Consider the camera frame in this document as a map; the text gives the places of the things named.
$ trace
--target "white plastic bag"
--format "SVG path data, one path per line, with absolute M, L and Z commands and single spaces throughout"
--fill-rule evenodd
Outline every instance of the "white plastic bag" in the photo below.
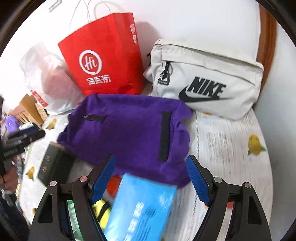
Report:
M 30 48 L 20 67 L 26 86 L 46 110 L 60 114 L 75 109 L 83 100 L 83 93 L 72 81 L 66 63 L 50 53 L 44 43 Z

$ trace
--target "white bedsheet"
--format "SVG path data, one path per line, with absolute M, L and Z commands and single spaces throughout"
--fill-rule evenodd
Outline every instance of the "white bedsheet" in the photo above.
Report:
M 195 155 L 213 176 L 219 176 L 227 183 L 242 185 L 246 181 L 250 182 L 269 222 L 273 183 L 268 152 L 261 152 L 258 156 L 247 155 L 250 135 L 258 136 L 261 145 L 266 147 L 253 110 L 237 121 L 195 112 L 193 117 L 186 121 L 186 127 L 190 133 L 189 155 Z M 206 211 L 207 207 L 198 199 L 191 183 L 178 190 L 164 239 L 191 241 Z M 232 209 L 226 211 L 217 239 L 219 241 L 225 240 L 231 212 Z
M 44 126 L 46 127 L 53 118 L 57 118 L 55 129 L 46 130 L 46 137 L 33 144 L 26 158 L 25 173 L 31 167 L 35 167 L 34 181 L 26 175 L 23 176 L 20 205 L 30 223 L 34 218 L 32 210 L 38 207 L 46 189 L 37 178 L 43 156 L 49 142 L 55 141 L 67 125 L 67 115 L 58 115 L 49 117 Z M 269 221 L 273 184 L 268 152 L 261 152 L 258 156 L 247 155 L 250 135 L 258 136 L 262 146 L 266 147 L 253 110 L 237 121 L 195 112 L 185 124 L 190 133 L 189 155 L 195 155 L 200 164 L 208 168 L 213 176 L 220 176 L 228 183 L 241 185 L 246 181 L 250 182 Z M 87 163 L 76 161 L 68 181 L 88 175 L 91 169 Z M 206 206 L 199 201 L 192 184 L 178 190 L 164 232 L 165 241 L 191 241 L 206 211 Z M 225 239 L 230 217 L 231 209 L 228 209 L 218 240 Z

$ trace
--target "metal screw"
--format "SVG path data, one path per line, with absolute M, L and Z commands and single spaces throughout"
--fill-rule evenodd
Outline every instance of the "metal screw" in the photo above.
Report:
M 49 185 L 50 185 L 51 187 L 54 187 L 56 184 L 57 184 L 57 181 L 51 181 Z
M 220 177 L 214 177 L 214 181 L 217 183 L 221 183 L 222 182 L 222 178 Z
M 252 184 L 251 184 L 251 183 L 244 183 L 244 186 L 245 186 L 246 188 L 251 188 L 251 187 L 252 187 Z
M 81 178 L 79 178 L 79 181 L 86 182 L 88 180 L 87 176 L 82 176 Z

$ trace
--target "white paper tag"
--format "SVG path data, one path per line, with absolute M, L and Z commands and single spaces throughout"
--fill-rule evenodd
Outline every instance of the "white paper tag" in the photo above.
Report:
M 135 44 L 137 43 L 137 36 L 133 35 L 133 41 L 135 42 Z
M 131 27 L 131 33 L 135 33 L 136 32 L 136 29 L 135 29 L 135 25 L 134 24 L 130 24 L 130 27 Z

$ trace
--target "red paper bag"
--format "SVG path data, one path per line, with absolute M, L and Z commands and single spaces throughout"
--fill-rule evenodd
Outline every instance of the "red paper bag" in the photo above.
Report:
M 144 70 L 132 13 L 112 13 L 93 21 L 58 45 L 85 96 L 143 90 Z

